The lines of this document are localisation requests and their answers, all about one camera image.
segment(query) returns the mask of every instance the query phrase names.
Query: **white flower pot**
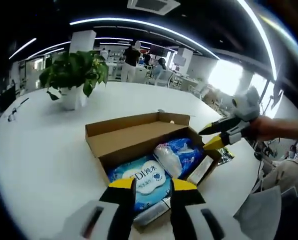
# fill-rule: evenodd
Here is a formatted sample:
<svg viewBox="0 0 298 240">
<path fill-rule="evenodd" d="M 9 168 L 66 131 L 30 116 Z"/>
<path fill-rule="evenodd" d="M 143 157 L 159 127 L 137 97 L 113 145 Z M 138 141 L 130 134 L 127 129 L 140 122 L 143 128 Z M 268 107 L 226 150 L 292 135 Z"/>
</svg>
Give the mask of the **white flower pot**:
<svg viewBox="0 0 298 240">
<path fill-rule="evenodd" d="M 62 88 L 62 105 L 66 110 L 77 110 L 87 103 L 87 96 L 83 93 L 83 85 L 80 87 Z"/>
</svg>

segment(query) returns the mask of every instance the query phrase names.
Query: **white table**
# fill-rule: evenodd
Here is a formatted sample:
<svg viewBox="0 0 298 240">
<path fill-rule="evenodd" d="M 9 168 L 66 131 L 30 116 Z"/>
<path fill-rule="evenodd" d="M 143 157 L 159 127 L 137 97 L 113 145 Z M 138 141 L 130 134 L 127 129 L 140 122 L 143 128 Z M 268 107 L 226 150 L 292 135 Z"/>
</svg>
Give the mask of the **white table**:
<svg viewBox="0 0 298 240">
<path fill-rule="evenodd" d="M 9 123 L 6 116 L 27 97 L 16 121 Z M 26 236 L 33 240 L 54 236 L 67 216 L 105 190 L 85 141 L 85 124 L 157 109 L 192 115 L 190 126 L 196 131 L 220 118 L 190 93 L 127 82 L 98 86 L 85 108 L 69 112 L 51 101 L 45 89 L 19 97 L 0 118 L 0 193 Z M 233 216 L 250 193 L 260 162 L 245 140 L 229 150 L 235 158 L 216 168 L 199 190 L 207 202 Z M 141 239 L 172 239 L 172 235 L 166 222 Z"/>
</svg>

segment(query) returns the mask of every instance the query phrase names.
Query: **cardboard box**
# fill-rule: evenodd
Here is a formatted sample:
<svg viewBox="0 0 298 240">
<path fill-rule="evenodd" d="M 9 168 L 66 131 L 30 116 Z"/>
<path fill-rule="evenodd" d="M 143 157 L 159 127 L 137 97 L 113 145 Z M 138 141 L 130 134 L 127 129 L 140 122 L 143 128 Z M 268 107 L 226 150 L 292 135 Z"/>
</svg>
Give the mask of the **cardboard box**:
<svg viewBox="0 0 298 240">
<path fill-rule="evenodd" d="M 86 141 L 96 157 L 95 162 L 103 180 L 109 185 L 107 170 L 152 154 L 158 144 L 184 137 L 190 138 L 194 146 L 202 149 L 204 144 L 201 136 L 189 127 L 189 121 L 188 115 L 166 112 L 111 119 L 87 124 Z M 200 182 L 211 174 L 221 159 L 220 153 L 215 150 L 205 151 L 205 154 L 213 162 Z"/>
</svg>

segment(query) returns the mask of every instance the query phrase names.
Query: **tissue package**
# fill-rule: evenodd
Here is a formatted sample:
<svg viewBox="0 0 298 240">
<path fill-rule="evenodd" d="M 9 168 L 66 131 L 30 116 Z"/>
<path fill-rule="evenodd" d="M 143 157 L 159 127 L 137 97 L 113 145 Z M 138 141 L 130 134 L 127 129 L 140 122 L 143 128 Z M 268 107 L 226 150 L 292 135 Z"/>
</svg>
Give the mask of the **tissue package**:
<svg viewBox="0 0 298 240">
<path fill-rule="evenodd" d="M 110 170 L 110 182 L 117 179 L 135 178 L 135 212 L 141 212 L 158 203 L 170 192 L 170 176 L 152 155 L 128 162 Z"/>
<path fill-rule="evenodd" d="M 180 138 L 159 144 L 154 149 L 154 157 L 171 177 L 181 179 L 202 159 L 197 148 L 190 148 L 189 138 Z"/>
</svg>

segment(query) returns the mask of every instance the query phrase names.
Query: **potted plant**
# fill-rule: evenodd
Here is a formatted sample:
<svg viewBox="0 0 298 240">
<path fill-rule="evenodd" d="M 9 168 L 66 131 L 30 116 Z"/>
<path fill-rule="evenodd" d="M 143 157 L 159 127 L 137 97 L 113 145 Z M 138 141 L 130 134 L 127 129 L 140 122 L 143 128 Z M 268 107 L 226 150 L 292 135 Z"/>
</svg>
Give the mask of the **potted plant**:
<svg viewBox="0 0 298 240">
<path fill-rule="evenodd" d="M 75 110 L 85 105 L 96 83 L 107 83 L 108 66 L 105 59 L 94 51 L 65 52 L 42 72 L 39 79 L 52 100 L 59 97 L 49 88 L 60 93 L 67 110 Z"/>
</svg>

